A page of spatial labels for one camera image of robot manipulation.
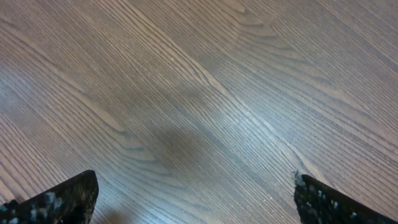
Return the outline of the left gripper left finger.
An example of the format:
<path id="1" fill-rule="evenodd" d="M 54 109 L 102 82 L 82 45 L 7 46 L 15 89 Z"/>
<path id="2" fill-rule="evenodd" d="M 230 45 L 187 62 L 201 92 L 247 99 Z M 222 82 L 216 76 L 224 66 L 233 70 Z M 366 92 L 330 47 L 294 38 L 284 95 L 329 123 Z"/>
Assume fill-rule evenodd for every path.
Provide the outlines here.
<path id="1" fill-rule="evenodd" d="M 89 224 L 99 194 L 96 173 L 86 170 L 22 203 L 1 205 L 1 224 Z"/>

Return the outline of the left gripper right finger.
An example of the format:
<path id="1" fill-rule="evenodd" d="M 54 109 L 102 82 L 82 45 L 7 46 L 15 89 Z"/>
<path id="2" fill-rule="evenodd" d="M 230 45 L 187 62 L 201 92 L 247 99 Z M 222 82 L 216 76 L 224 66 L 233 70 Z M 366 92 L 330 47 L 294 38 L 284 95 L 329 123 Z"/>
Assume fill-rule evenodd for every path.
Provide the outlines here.
<path id="1" fill-rule="evenodd" d="M 397 224 L 307 174 L 295 173 L 294 202 L 302 224 Z"/>

